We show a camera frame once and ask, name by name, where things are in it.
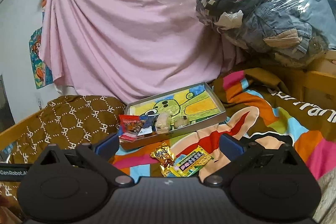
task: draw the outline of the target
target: gold snack wrapper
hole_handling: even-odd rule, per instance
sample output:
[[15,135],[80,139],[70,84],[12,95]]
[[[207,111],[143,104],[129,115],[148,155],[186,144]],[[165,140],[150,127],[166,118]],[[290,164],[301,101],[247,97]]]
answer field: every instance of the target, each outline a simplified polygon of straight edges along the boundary
[[169,167],[174,165],[176,157],[174,153],[170,151],[170,147],[164,142],[158,148],[156,148],[150,156],[160,161],[160,170],[164,177],[169,173]]
[[184,159],[180,160],[176,165],[169,167],[169,171],[177,177],[189,177],[198,172],[211,159],[210,156],[202,147],[197,146]]

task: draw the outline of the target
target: white wall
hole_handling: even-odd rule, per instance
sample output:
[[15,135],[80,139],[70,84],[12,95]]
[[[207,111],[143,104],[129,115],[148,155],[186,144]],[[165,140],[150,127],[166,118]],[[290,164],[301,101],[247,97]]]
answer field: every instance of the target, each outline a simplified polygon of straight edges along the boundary
[[[0,4],[0,74],[15,122],[58,97],[53,85],[36,89],[29,56],[29,39],[42,25],[41,0],[4,0]],[[67,88],[66,93],[75,93]]]

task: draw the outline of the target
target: bagged clothes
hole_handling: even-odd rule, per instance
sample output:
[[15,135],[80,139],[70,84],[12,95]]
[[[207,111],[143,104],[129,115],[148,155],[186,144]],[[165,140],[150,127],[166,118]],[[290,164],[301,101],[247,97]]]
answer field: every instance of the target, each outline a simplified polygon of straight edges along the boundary
[[200,22],[250,53],[305,67],[336,48],[331,0],[196,0]]

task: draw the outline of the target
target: children's drawing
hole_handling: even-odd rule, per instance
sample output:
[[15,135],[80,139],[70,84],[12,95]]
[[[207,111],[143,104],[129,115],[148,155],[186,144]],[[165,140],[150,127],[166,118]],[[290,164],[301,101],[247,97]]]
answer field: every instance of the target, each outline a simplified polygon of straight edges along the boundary
[[49,85],[53,82],[53,75],[51,73],[51,70],[39,58],[41,35],[42,27],[33,33],[29,41],[30,60],[37,89]]
[[172,117],[187,116],[190,122],[198,122],[219,114],[220,110],[204,85],[135,105],[130,109],[133,115],[155,115],[162,112],[169,112]]

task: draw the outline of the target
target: bedding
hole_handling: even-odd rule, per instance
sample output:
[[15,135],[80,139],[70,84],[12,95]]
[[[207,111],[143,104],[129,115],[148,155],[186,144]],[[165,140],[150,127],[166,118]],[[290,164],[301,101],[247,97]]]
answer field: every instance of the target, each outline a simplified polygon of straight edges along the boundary
[[56,85],[125,103],[212,81],[241,56],[191,12],[159,0],[48,0],[39,57]]
[[[332,223],[327,222],[333,218],[329,214],[335,211],[328,185],[332,189],[335,185],[331,178],[336,167],[336,111],[291,97],[277,76],[261,68],[220,77],[213,82],[213,90],[226,108],[226,121],[166,141],[175,156],[187,155],[198,145],[203,147],[214,158],[199,171],[203,180],[230,162],[219,149],[223,133],[243,142],[256,140],[272,149],[284,142],[290,143],[320,186],[324,185],[323,204],[316,211],[315,219]],[[149,156],[159,145],[155,143],[133,151],[120,148],[111,163],[135,181],[140,176],[162,176],[160,163]]]
[[[9,163],[32,164],[50,143],[74,149],[80,143],[96,143],[119,127],[125,105],[105,96],[61,96],[25,121],[26,128],[14,143]],[[0,182],[0,195],[8,197],[10,210],[22,218],[16,200],[19,182]]]

